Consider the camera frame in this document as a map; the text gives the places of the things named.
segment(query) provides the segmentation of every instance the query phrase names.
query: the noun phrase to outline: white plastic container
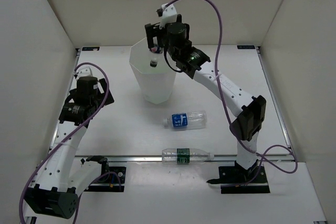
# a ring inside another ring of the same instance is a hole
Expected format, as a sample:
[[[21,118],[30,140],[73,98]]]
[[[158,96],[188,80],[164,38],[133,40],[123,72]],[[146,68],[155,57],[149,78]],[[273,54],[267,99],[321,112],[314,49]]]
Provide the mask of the white plastic container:
[[[163,126],[174,130],[195,130],[202,129],[206,126],[206,112],[193,111],[186,113],[173,114],[163,119]]]
[[[140,86],[143,97],[154,104],[165,102],[173,91],[176,72],[166,64],[163,54],[155,55],[158,59],[156,67],[151,67],[153,53],[149,51],[147,39],[144,38],[131,47],[130,65]]]
[[[200,164],[215,158],[213,153],[193,148],[168,148],[162,151],[162,162],[164,164]]]

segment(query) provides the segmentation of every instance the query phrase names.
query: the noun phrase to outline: black mounting plate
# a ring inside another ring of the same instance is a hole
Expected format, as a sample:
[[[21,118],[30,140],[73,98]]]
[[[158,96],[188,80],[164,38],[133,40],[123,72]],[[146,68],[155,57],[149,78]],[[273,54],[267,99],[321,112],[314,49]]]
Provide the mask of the black mounting plate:
[[[113,178],[113,187],[110,187],[110,182],[112,180],[112,174],[104,180],[104,178],[101,179],[100,182],[96,182],[95,184],[89,186],[85,191],[102,191],[106,193],[123,193],[125,186],[125,179],[126,179],[126,167],[124,166],[110,166],[109,167],[110,172],[115,172],[121,176],[120,182],[121,182],[121,188],[119,188],[119,183],[116,178]]]
[[[220,166],[219,179],[221,180],[221,194],[268,194],[270,193],[265,168],[262,166],[258,176],[246,186],[225,187],[224,184],[244,183],[244,177],[237,174],[235,166]]]

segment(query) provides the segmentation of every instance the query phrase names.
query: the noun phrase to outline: water bottle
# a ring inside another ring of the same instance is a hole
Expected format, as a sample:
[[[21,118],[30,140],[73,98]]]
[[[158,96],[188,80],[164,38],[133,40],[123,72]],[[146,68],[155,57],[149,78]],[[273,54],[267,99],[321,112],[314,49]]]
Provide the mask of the water bottle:
[[[171,117],[163,120],[163,125],[172,129],[202,129],[206,125],[206,113],[202,110],[173,114]]]
[[[213,153],[193,148],[168,148],[162,151],[162,162],[164,164],[199,164],[214,158]]]

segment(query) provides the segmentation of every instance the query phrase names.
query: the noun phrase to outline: white table surface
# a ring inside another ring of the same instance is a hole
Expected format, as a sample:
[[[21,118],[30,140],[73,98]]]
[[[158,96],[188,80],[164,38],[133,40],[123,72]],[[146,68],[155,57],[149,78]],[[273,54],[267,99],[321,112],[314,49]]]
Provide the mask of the white table surface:
[[[123,163],[127,167],[123,193],[83,193],[77,223],[123,224],[313,224],[326,220],[305,163],[288,175],[266,164],[269,194],[221,195],[209,187],[218,166],[163,166],[161,163]],[[280,163],[292,170],[294,163]],[[80,167],[79,160],[74,166]],[[49,216],[37,224],[72,223]]]
[[[214,60],[216,46],[197,46]],[[90,122],[77,155],[160,155],[165,148],[200,148],[216,155],[236,155],[237,143],[228,128],[221,101],[204,86],[178,73],[167,102],[154,105],[142,97],[129,65],[130,47],[100,47],[82,51],[79,63],[93,62],[109,77],[115,103],[103,108]],[[278,116],[256,50],[223,46],[218,68],[254,96],[267,100],[266,116],[258,138],[258,151],[274,144],[286,145]],[[98,78],[102,75],[92,68]],[[201,130],[171,131],[162,119],[173,113],[205,110],[207,127]],[[286,154],[276,148],[269,154]]]

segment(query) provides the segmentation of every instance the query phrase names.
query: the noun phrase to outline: blue bottle label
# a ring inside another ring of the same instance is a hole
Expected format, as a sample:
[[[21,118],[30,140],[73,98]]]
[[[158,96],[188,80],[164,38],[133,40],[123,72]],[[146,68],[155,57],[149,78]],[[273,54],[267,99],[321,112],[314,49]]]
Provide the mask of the blue bottle label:
[[[173,114],[172,122],[173,122],[174,128],[187,126],[188,125],[187,114],[186,113]]]

